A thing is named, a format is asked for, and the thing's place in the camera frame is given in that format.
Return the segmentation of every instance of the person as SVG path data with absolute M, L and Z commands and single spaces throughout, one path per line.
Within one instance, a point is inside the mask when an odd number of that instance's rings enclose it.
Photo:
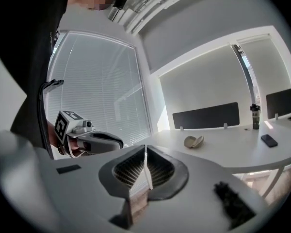
M 49 60 L 60 33 L 59 23 L 70 4 L 91 10 L 108 8 L 114 0 L 1 0 L 0 58 L 20 88 L 27 94 L 11 131 L 35 147 L 57 147 L 54 126 L 45 112 L 38 120 L 39 89 L 46 82 Z M 72 148 L 77 150 L 76 142 Z

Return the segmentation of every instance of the bottle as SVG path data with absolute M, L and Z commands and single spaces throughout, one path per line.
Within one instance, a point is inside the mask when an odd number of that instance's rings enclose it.
M 250 106 L 250 110 L 252 112 L 252 128 L 254 130 L 258 130 L 260 127 L 260 111 L 261 111 L 261 107 L 256 105 L 255 103 L 253 103 Z

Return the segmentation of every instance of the black sticker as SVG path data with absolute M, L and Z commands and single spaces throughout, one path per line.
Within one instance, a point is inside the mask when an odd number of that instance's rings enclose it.
M 68 116 L 70 116 L 73 120 L 82 120 L 83 118 L 80 117 L 78 114 L 74 113 L 73 111 L 64 111 Z
M 81 169 L 79 165 L 72 165 L 72 166 L 65 166 L 65 167 L 57 168 L 56 170 L 59 174 L 63 174 L 63 173 L 72 172 L 78 169 Z
M 55 125 L 55 132 L 57 133 L 61 142 L 64 141 L 67 125 L 68 122 L 66 119 L 62 116 L 62 114 L 59 114 Z

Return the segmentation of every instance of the white surface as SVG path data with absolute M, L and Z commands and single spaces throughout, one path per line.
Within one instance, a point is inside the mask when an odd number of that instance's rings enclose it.
M 212 40 L 210 42 L 207 42 L 195 49 L 192 49 L 191 51 L 188 51 L 187 53 L 181 55 L 180 57 L 164 65 L 162 68 L 153 72 L 151 76 L 161 76 L 169 72 L 170 70 L 173 70 L 174 68 L 177 68 L 180 65 L 193 60 L 194 58 L 197 58 L 203 54 L 219 49 L 223 46 L 226 46 L 227 44 L 234 45 L 238 44 L 239 42 L 242 42 L 244 39 L 248 38 L 251 39 L 255 37 L 261 37 L 264 35 L 267 35 L 268 38 L 272 39 L 273 44 L 275 45 L 278 53 L 282 58 L 282 61 L 284 62 L 291 83 L 291 53 L 289 52 L 287 45 L 285 44 L 284 40 L 282 39 L 282 37 L 280 36 L 280 34 L 278 33 L 274 26 L 247 29 L 231 33 L 220 38 L 217 38 L 215 40 Z
M 154 0 L 148 7 L 150 9 L 147 9 L 146 7 L 141 13 L 140 17 L 136 17 L 136 21 L 134 21 L 134 26 L 138 25 L 139 22 L 141 22 L 137 27 L 130 27 L 130 29 L 127 30 L 127 32 L 133 31 L 132 35 L 136 35 L 139 33 L 139 31 L 154 17 L 156 16 L 160 11 L 163 9 L 167 9 L 168 7 L 172 6 L 176 2 L 180 0 L 164 0 L 164 2 L 161 2 L 162 0 Z
M 168 114 L 167 114 L 167 110 L 166 110 L 166 106 L 163 109 L 163 112 L 160 116 L 160 119 L 157 123 L 158 126 L 158 131 L 163 131 L 163 130 L 169 130 L 170 129 L 170 125 L 169 125 L 169 121 L 168 121 Z
M 60 21 L 61 30 L 87 31 L 105 34 L 124 42 L 135 43 L 134 37 L 125 33 L 124 27 L 110 21 L 109 11 L 97 11 L 81 8 L 78 5 L 67 6 L 66 13 Z
M 11 129 L 26 97 L 0 59 L 0 131 Z
M 271 39 L 241 44 L 257 79 L 262 121 L 268 120 L 266 95 L 291 88 L 284 62 Z
M 135 15 L 136 15 L 136 13 L 132 9 L 127 8 L 126 11 L 124 11 L 124 14 L 122 15 L 122 17 L 120 18 L 118 24 L 125 26 L 127 24 L 127 21 L 131 17 L 134 17 Z
M 238 103 L 240 125 L 252 122 L 249 87 L 230 46 L 195 58 L 162 75 L 160 81 L 171 129 L 173 113 L 232 102 Z
M 273 25 L 291 52 L 291 31 L 269 0 L 181 0 L 140 31 L 154 72 L 214 39 Z
M 264 122 L 259 130 L 248 127 L 234 127 L 214 130 L 170 130 L 159 132 L 136 143 L 161 146 L 171 150 L 205 158 L 230 169 L 232 173 L 248 173 L 277 169 L 291 164 L 291 122 L 285 117 L 271 120 L 269 129 Z M 269 148 L 260 137 L 269 134 L 278 146 Z M 197 150 L 184 147 L 184 139 L 192 135 L 204 135 L 204 144 Z

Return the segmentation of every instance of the small dish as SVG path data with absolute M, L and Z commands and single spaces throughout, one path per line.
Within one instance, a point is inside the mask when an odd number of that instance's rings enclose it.
M 186 146 L 189 149 L 196 149 L 200 147 L 204 142 L 204 136 L 200 136 L 198 138 L 194 136 L 188 136 L 184 140 L 184 146 Z

